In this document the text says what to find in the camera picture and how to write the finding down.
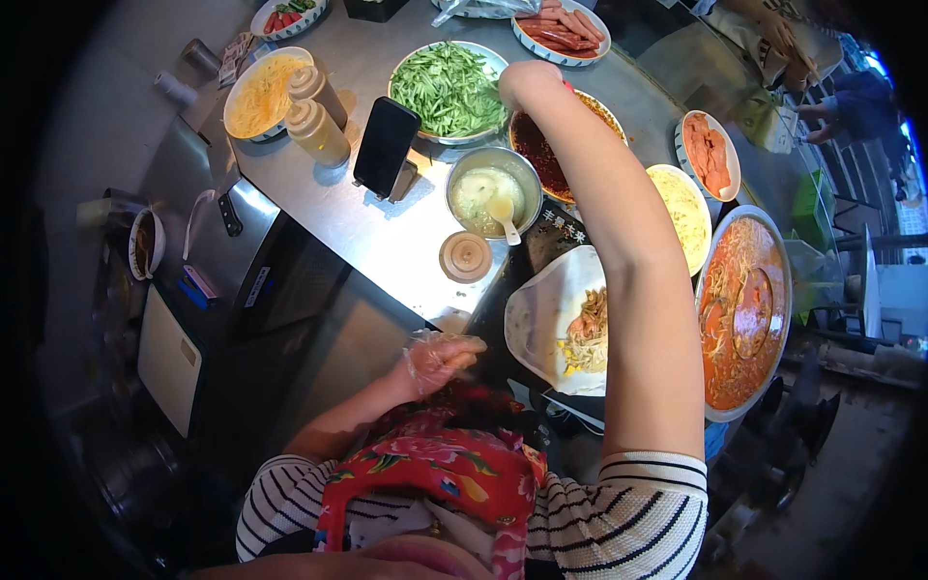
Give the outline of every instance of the plastic bag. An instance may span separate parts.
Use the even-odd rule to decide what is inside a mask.
[[[558,340],[567,335],[567,327],[580,314],[586,290],[605,285],[596,249],[578,246],[545,266],[506,301],[506,346],[520,363],[559,393],[606,393],[605,371],[564,376],[566,362],[558,347]]]
[[[472,19],[509,19],[517,14],[531,16],[541,11],[542,0],[432,0],[442,9],[432,21],[438,28],[451,17],[467,11]]]
[[[406,369],[419,396],[438,391],[464,368],[477,362],[477,354],[486,350],[486,342],[476,336],[416,330],[403,349]]]

